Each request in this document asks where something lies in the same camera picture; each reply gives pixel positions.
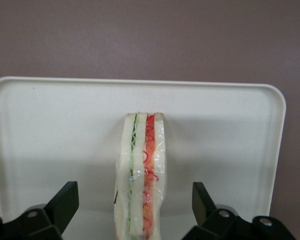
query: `plastic tray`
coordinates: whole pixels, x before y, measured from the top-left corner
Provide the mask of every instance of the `plastic tray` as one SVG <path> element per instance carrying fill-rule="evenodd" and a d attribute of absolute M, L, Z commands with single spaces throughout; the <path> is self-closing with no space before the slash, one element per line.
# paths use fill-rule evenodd
<path fill-rule="evenodd" d="M 196 224 L 192 182 L 251 221 L 269 214 L 286 104 L 266 84 L 0 78 L 0 216 L 10 221 L 78 181 L 66 240 L 115 239 L 115 161 L 127 113 L 162 112 L 163 240 Z"/>

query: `black clamp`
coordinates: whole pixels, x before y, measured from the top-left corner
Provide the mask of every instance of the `black clamp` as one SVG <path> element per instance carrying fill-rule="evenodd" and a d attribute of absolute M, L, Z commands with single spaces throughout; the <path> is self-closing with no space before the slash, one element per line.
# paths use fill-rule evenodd
<path fill-rule="evenodd" d="M 27 210 L 5 224 L 0 218 L 0 240 L 62 240 L 78 207 L 78 183 L 69 181 L 44 208 Z"/>
<path fill-rule="evenodd" d="M 192 210 L 198 225 L 183 240 L 296 240 L 276 218 L 256 216 L 250 223 L 217 208 L 202 182 L 193 183 Z"/>

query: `tomato slice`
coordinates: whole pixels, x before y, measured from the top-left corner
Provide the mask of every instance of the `tomato slice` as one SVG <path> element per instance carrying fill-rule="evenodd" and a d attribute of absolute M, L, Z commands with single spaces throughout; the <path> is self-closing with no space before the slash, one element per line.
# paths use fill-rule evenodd
<path fill-rule="evenodd" d="M 158 177 L 154 174 L 155 162 L 154 153 L 156 150 L 155 141 L 155 115 L 150 115 L 146 120 L 145 127 L 145 155 L 144 160 L 144 191 L 143 191 L 143 232 L 146 239 L 154 231 L 154 180 Z"/>

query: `plastic wrap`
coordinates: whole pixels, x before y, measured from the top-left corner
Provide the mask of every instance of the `plastic wrap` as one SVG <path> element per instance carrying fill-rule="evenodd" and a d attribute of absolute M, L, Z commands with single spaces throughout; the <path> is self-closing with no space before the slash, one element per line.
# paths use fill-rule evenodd
<path fill-rule="evenodd" d="M 114 221 L 118 240 L 160 240 L 166 192 L 163 114 L 128 114 L 116 162 Z"/>

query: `green filling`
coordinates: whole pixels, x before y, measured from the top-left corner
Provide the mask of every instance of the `green filling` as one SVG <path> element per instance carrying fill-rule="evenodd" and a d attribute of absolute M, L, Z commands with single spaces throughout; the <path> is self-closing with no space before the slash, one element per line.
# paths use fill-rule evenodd
<path fill-rule="evenodd" d="M 134 124 L 133 124 L 133 130 L 131 134 L 131 157 L 130 157 L 130 178 L 129 178 L 129 183 L 130 183 L 130 195 L 129 195 L 129 200 L 128 200 L 128 229 L 130 229 L 130 223 L 131 223 L 131 212 L 130 212 L 130 207 L 131 207 L 131 197 L 132 197 L 132 187 L 133 187 L 133 181 L 134 181 L 134 157 L 133 157 L 133 152 L 135 151 L 136 148 L 136 134 L 137 134 L 137 123 L 138 123 L 138 118 L 139 114 L 137 113 L 134 118 Z"/>

